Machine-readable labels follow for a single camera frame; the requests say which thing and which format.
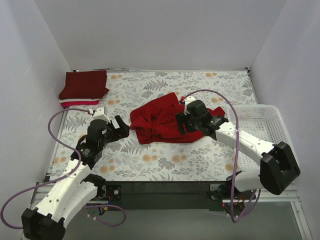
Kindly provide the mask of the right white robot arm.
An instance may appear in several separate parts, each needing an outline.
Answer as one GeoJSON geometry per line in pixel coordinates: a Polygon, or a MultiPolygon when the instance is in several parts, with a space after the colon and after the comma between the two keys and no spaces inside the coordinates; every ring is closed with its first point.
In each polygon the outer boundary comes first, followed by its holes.
{"type": "Polygon", "coordinates": [[[267,190],[280,195],[298,176],[301,170],[291,146],[284,141],[271,142],[254,136],[240,128],[239,106],[230,106],[233,121],[219,114],[211,114],[205,104],[192,96],[182,100],[184,111],[176,114],[179,132],[201,132],[242,153],[258,165],[258,169],[238,170],[226,182],[227,195],[237,199],[248,190],[267,190]]]}

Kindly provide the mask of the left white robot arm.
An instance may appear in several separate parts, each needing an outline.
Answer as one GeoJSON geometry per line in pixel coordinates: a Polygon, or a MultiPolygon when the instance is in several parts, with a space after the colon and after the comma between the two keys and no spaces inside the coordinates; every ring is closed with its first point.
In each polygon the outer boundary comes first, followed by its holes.
{"type": "Polygon", "coordinates": [[[107,144],[127,138],[130,127],[117,115],[118,127],[105,116],[94,117],[70,156],[64,178],[58,180],[34,209],[21,216],[24,236],[29,240],[61,240],[73,217],[92,200],[108,195],[106,180],[91,171],[107,144]]]}

